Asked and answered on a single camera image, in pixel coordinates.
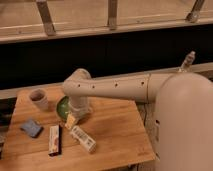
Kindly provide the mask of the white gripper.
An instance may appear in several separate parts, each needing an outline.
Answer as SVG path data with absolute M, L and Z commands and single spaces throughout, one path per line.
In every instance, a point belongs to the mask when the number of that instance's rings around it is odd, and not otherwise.
M 68 130 L 78 123 L 78 119 L 84 118 L 90 112 L 90 104 L 87 97 L 70 97 L 69 107 L 72 114 L 67 115 L 65 127 Z

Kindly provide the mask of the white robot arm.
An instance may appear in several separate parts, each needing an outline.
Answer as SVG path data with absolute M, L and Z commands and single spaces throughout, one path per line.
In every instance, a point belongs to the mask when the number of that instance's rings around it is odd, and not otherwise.
M 76 70 L 63 83 L 75 112 L 89 97 L 155 104 L 156 171 L 213 171 L 213 82 L 192 72 L 93 79 Z

